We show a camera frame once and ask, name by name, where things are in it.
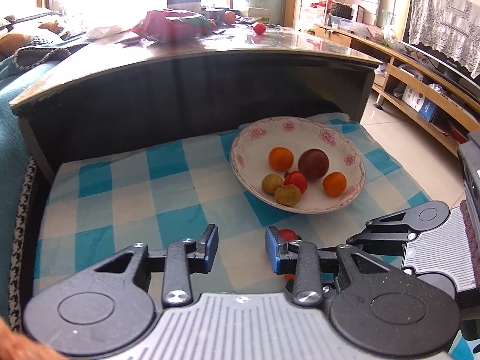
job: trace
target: purple fuzzy fabric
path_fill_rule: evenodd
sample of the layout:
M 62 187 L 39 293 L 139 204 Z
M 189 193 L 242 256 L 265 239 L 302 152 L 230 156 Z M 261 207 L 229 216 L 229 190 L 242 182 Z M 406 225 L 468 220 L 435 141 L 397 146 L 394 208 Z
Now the purple fuzzy fabric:
M 462 200 L 460 203 L 460 211 L 462 212 L 463 223 L 465 224 L 466 237 L 469 240 L 470 258 L 472 260 L 475 282 L 477 283 L 477 288 L 480 288 L 480 257 L 478 252 L 478 244 L 477 239 L 475 238 L 475 231 L 470 219 L 469 210 L 467 209 L 467 202 L 465 200 Z

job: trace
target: plate rim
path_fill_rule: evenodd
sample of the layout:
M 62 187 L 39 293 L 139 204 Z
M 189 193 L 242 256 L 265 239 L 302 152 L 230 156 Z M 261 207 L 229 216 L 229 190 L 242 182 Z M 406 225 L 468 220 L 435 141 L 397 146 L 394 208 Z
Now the plate rim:
M 320 128 L 325 128 L 327 130 L 333 131 L 335 134 L 340 135 L 348 144 L 350 144 L 353 147 L 353 149 L 355 150 L 356 154 L 358 154 L 358 157 L 360 159 L 359 167 L 360 167 L 360 170 L 361 170 L 361 178 L 360 178 L 360 181 L 358 182 L 358 191 L 354 195 L 352 195 L 348 199 L 345 199 L 345 201 L 342 204 L 339 204 L 338 206 L 334 207 L 333 209 L 308 211 L 308 210 L 302 210 L 302 209 L 295 208 L 295 207 L 284 206 L 284 205 L 282 205 L 280 203 L 277 203 L 277 202 L 272 202 L 272 201 L 266 199 L 265 196 L 261 195 L 256 190 L 251 190 L 250 187 L 247 186 L 245 180 L 242 177 L 239 176 L 238 169 L 234 166 L 235 159 L 233 158 L 233 149 L 237 146 L 240 138 L 243 136 L 243 134 L 246 132 L 246 130 L 248 128 L 250 128 L 251 126 L 254 126 L 258 123 L 269 122 L 269 121 L 278 121 L 278 120 L 283 120 L 283 119 L 296 119 L 296 120 L 299 120 L 299 121 L 302 121 L 302 122 L 311 123 L 311 124 L 313 124 L 317 127 L 320 127 Z M 363 191 L 363 188 L 365 187 L 365 183 L 366 183 L 366 179 L 367 179 L 365 164 L 363 162 L 362 153 L 358 150 L 358 148 L 355 146 L 355 144 L 352 143 L 351 140 L 348 140 L 345 135 L 343 135 L 340 132 L 337 132 L 336 130 L 333 130 L 332 128 L 330 128 L 326 125 L 323 125 L 323 124 L 321 124 L 321 123 L 319 123 L 315 120 L 311 120 L 311 119 L 307 119 L 307 118 L 299 117 L 299 116 L 272 116 L 272 117 L 266 117 L 264 119 L 256 120 L 255 122 L 249 123 L 247 126 L 242 128 L 238 132 L 238 134 L 235 136 L 234 140 L 232 141 L 232 145 L 230 147 L 229 158 L 230 158 L 230 166 L 233 170 L 233 173 L 235 174 L 235 177 L 244 186 L 244 188 L 246 188 L 246 190 L 248 192 L 250 192 L 253 196 L 260 199 L 261 201 L 271 205 L 272 207 L 278 208 L 279 210 L 293 212 L 295 214 L 304 214 L 304 215 L 327 214 L 329 212 L 334 212 L 334 211 L 343 209 L 343 208 L 347 207 L 348 205 L 350 205 L 357 197 L 359 197 L 359 195 Z

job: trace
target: blue and white checkered cloth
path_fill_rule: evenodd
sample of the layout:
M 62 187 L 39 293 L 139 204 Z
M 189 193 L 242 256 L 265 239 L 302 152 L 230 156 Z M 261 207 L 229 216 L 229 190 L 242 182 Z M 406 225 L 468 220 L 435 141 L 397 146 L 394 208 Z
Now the blue and white checkered cloth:
M 366 184 L 345 209 L 300 215 L 255 198 L 229 163 L 240 130 L 183 139 L 148 149 L 65 163 L 55 178 L 40 230 L 34 291 L 56 283 L 136 242 L 150 250 L 183 238 L 198 238 L 207 224 L 219 228 L 213 270 L 191 276 L 202 292 L 279 292 L 285 279 L 272 273 L 265 227 L 291 228 L 318 247 L 333 246 L 364 224 L 429 198 L 376 141 L 345 114 L 311 119 L 344 134 L 363 154 Z M 393 257 L 383 257 L 391 263 Z M 149 294 L 160 300 L 162 274 Z M 457 347 L 468 348 L 458 339 Z M 458 360 L 471 357 L 455 356 Z

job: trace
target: gray ribbed plate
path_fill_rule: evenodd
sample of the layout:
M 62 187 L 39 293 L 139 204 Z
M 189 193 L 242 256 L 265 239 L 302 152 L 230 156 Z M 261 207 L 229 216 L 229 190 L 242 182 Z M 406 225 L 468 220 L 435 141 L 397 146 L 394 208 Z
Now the gray ribbed plate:
M 403 266 L 417 274 L 441 273 L 452 279 L 457 292 L 476 287 L 469 241 L 460 208 L 454 208 L 445 223 L 420 233 L 405 247 Z
M 154 330 L 116 360 L 373 360 L 343 340 L 316 309 L 279 294 L 203 294 L 168 309 Z M 442 353 L 431 360 L 447 360 Z

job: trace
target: dark purple fruit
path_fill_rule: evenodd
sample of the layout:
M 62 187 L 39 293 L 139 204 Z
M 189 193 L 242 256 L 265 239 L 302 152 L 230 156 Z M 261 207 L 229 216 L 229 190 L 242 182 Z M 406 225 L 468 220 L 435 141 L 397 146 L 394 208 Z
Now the dark purple fruit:
M 328 172 L 329 166 L 328 156 L 320 149 L 307 150 L 298 159 L 298 170 L 309 181 L 321 179 Z

